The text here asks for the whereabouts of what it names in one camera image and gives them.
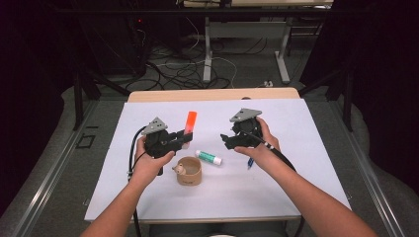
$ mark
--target table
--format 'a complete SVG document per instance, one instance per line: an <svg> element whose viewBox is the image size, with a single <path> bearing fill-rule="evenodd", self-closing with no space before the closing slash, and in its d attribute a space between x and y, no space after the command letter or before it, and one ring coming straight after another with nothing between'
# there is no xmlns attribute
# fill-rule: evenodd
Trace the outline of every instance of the table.
<svg viewBox="0 0 419 237"><path fill-rule="evenodd" d="M142 223L197 223L300 218L300 213L262 169L247 169L247 157L227 150L222 132L231 134L228 120L243 106L261 109L270 129L281 140L282 151L297 171L317 187L349 203L315 124L293 88L133 92L125 104L85 219L95 219L126 185L130 141L136 130L156 116L168 131L183 129L187 112L198 112L194 140L180 150L142 194L138 217ZM203 181L183 187L171 170L184 156L201 149L223 159L221 166L203 162Z"/></svg>
<svg viewBox="0 0 419 237"><path fill-rule="evenodd" d="M322 6L332 5L333 0L232 0L229 7L298 7L298 6ZM185 7L190 8L214 8L217 3L184 1ZM289 84L290 76L284 62L287 43L293 24L292 18L285 22L211 22L206 17L206 62L203 81L210 81L212 51L210 50L211 38L280 38L280 50L275 51L278 68L283 83Z"/></svg>

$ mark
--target glue stick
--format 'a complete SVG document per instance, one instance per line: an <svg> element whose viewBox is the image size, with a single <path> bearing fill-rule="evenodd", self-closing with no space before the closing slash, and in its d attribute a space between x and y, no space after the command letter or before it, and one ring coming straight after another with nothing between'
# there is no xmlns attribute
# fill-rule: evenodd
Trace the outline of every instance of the glue stick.
<svg viewBox="0 0 419 237"><path fill-rule="evenodd" d="M209 153L206 153L206 152L204 152L202 150L197 150L195 152L195 156L198 157L198 158L200 158L200 159L202 159L202 160L205 160L205 161L208 161L210 163L213 163L215 165L221 165L221 161L222 161L221 158L216 157L214 155L211 155Z"/></svg>
<svg viewBox="0 0 419 237"><path fill-rule="evenodd" d="M194 131L195 126L195 120L197 119L197 113L196 112L189 112L188 118L186 119L185 124L185 131L184 134L188 134ZM184 143L182 145L182 149L188 149L189 148L189 142Z"/></svg>

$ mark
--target forearm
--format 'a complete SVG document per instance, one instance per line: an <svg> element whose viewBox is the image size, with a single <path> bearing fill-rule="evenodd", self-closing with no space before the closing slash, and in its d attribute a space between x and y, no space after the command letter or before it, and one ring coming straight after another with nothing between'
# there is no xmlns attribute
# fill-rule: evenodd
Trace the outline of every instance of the forearm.
<svg viewBox="0 0 419 237"><path fill-rule="evenodd" d="M376 236L353 211L283 162L267 171L283 188L318 236Z"/></svg>
<svg viewBox="0 0 419 237"><path fill-rule="evenodd" d="M124 236L145 187L128 184L81 236Z"/></svg>

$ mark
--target dark curtain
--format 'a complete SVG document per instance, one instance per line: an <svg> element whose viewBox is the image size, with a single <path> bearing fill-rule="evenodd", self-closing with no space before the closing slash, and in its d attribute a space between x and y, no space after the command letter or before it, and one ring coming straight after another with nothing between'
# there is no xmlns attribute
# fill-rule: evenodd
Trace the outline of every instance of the dark curtain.
<svg viewBox="0 0 419 237"><path fill-rule="evenodd" d="M328 18L301 82L340 68L356 55L354 104L369 128L371 159L417 194L419 182L419 18L413 2L337 0L334 9L368 9L365 18Z"/></svg>
<svg viewBox="0 0 419 237"><path fill-rule="evenodd" d="M72 85L59 37L38 1L0 3L2 125L0 215L30 175Z"/></svg>

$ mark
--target red marker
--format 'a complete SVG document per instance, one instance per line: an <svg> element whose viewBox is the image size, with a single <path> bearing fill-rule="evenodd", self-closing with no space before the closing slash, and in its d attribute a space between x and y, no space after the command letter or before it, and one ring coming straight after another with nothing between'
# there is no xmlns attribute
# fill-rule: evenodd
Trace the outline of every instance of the red marker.
<svg viewBox="0 0 419 237"><path fill-rule="evenodd" d="M188 134L194 131L195 121L197 120L197 113L196 112L189 112L188 118L186 119L185 131L184 134ZM183 149L189 148L189 142L183 144Z"/></svg>

